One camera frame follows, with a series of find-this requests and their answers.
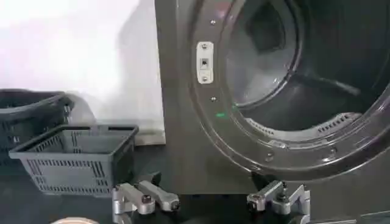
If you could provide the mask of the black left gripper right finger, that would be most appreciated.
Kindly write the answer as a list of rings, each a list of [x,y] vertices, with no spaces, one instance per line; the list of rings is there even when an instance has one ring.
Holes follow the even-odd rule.
[[[287,219],[289,223],[311,222],[311,192],[304,184],[290,192],[287,183],[273,175],[251,171],[250,179],[257,189],[246,196],[250,213],[270,211],[272,215]]]

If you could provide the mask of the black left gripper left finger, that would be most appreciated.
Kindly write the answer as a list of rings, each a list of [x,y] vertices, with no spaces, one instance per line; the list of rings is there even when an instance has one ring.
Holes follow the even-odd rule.
[[[117,184],[112,189],[113,223],[131,223],[129,213],[151,215],[160,208],[163,212],[176,212],[180,209],[177,194],[160,187],[162,174],[153,172],[139,176],[134,183]]]

